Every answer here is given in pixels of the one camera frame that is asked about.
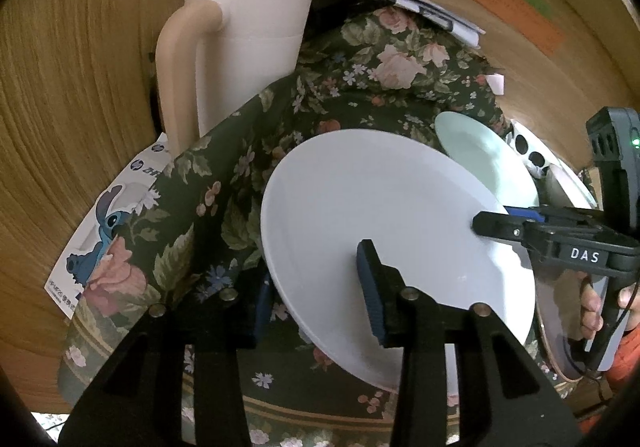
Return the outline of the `person right hand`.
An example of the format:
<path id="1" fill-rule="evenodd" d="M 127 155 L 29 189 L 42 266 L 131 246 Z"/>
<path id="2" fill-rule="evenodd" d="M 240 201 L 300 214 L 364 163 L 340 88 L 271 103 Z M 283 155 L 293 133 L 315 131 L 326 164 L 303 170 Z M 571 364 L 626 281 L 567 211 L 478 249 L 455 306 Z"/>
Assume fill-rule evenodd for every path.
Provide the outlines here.
<path id="1" fill-rule="evenodd" d="M 592 340 L 603 326 L 601 316 L 602 300 L 594 290 L 591 278 L 582 277 L 580 287 L 580 329 L 587 340 Z M 626 331 L 630 332 L 639 326 L 639 294 L 636 285 L 628 285 L 618 295 L 618 306 L 621 309 L 629 307 L 629 317 Z"/>

